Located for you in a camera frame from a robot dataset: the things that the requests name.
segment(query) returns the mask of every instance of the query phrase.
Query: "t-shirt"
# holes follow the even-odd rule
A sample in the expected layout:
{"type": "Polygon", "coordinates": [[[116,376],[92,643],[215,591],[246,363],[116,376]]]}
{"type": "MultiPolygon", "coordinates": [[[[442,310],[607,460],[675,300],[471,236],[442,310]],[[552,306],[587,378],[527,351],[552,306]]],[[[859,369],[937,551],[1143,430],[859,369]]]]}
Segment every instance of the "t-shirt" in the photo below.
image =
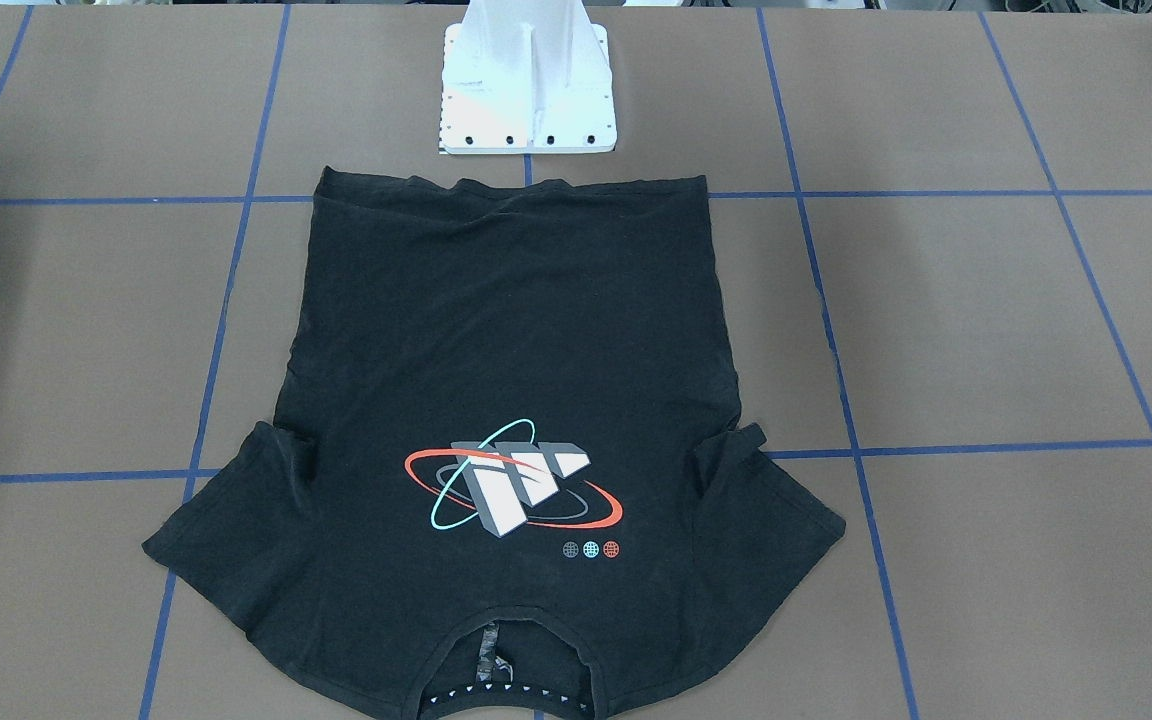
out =
{"type": "Polygon", "coordinates": [[[738,418],[704,177],[328,168],[273,420],[145,551],[367,715],[602,719],[721,670],[844,532],[738,418]]]}

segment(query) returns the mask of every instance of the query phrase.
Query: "white metal bracket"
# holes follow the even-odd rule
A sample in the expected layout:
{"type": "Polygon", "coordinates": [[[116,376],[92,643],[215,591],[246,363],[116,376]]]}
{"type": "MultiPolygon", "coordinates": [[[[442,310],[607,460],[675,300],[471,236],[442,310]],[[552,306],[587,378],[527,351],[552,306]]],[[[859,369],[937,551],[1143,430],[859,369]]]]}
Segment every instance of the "white metal bracket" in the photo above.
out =
{"type": "Polygon", "coordinates": [[[607,152],[616,106],[607,29],[581,0],[470,0],[444,37],[448,154],[607,152]]]}

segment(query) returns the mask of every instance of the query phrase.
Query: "graphic print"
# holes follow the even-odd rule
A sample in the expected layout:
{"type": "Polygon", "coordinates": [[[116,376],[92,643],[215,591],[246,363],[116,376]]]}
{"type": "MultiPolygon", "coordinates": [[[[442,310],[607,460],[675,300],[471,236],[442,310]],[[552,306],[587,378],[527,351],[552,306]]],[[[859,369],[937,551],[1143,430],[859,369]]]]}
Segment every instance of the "graphic print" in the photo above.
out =
{"type": "Polygon", "coordinates": [[[566,482],[589,464],[589,455],[576,445],[538,444],[535,423],[524,418],[503,425],[480,442],[453,442],[452,447],[412,452],[403,467],[408,477],[435,495],[434,506],[429,511],[429,524],[433,529],[452,530],[479,518],[483,526],[499,538],[525,524],[593,530],[620,523],[623,510],[612,493],[589,480],[566,482]],[[520,425],[531,430],[525,442],[497,440],[520,425]],[[435,483],[430,484],[414,468],[417,460],[425,457],[453,457],[457,462],[440,468],[434,475],[435,483]],[[465,479],[468,497],[456,488],[456,482],[462,478],[465,479]],[[564,480],[562,487],[559,487],[559,479],[564,480]],[[471,514],[454,523],[439,523],[439,509],[445,500],[465,507],[471,514]],[[590,510],[590,501],[607,506],[607,511],[599,520],[577,521],[597,513],[590,510]]]}

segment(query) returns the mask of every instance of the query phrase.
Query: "black t-shirt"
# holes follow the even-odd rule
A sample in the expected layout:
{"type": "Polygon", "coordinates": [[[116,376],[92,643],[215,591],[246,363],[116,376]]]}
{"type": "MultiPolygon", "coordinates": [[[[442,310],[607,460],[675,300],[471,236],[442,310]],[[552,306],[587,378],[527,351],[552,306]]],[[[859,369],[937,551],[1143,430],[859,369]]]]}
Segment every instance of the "black t-shirt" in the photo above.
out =
{"type": "Polygon", "coordinates": [[[708,233],[704,179],[324,170],[273,423],[145,551],[381,719],[703,682],[844,532],[737,429],[708,233]]]}

